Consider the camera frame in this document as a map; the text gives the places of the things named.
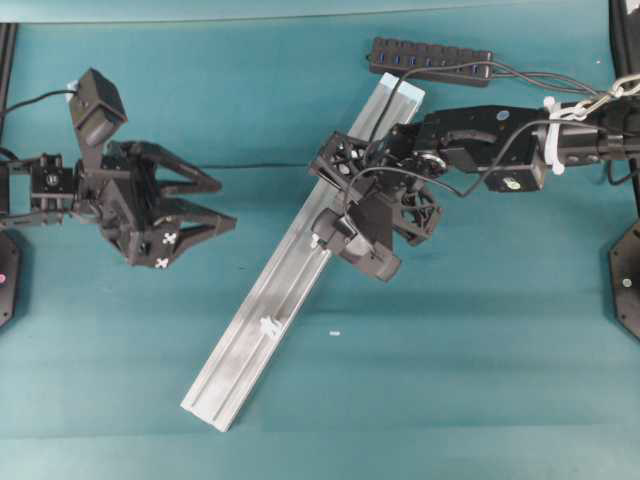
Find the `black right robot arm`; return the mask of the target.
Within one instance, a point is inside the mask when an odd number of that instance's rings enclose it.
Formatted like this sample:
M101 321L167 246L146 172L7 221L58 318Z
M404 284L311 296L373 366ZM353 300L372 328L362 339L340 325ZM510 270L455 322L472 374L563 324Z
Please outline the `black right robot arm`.
M441 215L429 188L463 198L484 185L497 193L542 189L548 171L639 156L639 100L596 109L575 103L546 108L485 105L434 111L396 123L377 140L334 132L310 165L335 187L331 218L371 246L398 233L411 245L428 239Z

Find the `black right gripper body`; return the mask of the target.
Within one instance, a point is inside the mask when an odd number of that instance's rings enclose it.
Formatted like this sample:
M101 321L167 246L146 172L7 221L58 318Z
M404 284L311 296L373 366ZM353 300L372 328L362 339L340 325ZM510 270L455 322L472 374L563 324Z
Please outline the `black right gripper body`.
M442 209L428 181L444 173L444 161L414 152L409 135L398 129L371 143L334 132L309 171L338 190L336 204L312 227L324 248L335 233L345 235L345 243L362 234L367 247L390 248L396 232L416 246L431 237L440 220Z

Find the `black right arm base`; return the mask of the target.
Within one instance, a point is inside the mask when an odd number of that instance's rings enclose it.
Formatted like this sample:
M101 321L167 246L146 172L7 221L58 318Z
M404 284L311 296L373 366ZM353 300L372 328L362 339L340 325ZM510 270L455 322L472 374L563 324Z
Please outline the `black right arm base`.
M608 252L615 314L639 339L639 222L636 221Z

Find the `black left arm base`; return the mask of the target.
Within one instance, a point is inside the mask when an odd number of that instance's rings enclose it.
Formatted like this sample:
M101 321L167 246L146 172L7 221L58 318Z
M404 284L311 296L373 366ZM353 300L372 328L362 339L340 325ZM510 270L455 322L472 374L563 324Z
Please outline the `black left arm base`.
M13 319L19 300L23 252L16 231L1 231L1 327Z

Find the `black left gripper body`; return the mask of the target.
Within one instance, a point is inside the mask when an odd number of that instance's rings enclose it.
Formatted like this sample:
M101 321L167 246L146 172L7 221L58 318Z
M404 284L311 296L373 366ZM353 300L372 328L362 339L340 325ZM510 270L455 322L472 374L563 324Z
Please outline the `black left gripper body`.
M176 202L160 195L156 164L133 147L110 141L95 163L77 164L72 211L96 224L129 265L166 269L179 236Z

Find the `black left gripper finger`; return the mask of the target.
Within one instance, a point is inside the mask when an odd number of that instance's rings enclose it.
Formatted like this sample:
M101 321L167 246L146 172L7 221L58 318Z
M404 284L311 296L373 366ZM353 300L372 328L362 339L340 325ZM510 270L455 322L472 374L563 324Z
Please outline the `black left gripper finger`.
M182 198L164 198L154 207L161 259L176 260L189 248L232 231L236 218Z
M168 170L184 178L184 181L159 180L156 176L158 169ZM221 189L222 183L200 168L159 144L144 143L144 195L147 198L216 193Z

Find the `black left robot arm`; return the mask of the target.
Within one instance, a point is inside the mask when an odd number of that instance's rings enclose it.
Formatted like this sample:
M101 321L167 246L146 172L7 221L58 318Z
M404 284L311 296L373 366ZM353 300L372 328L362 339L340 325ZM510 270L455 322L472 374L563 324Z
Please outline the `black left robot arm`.
M235 218L186 200L222 185L162 146L111 141L95 165L66 168L59 155L1 163L1 227L98 226L131 266L168 268L200 242L233 230Z

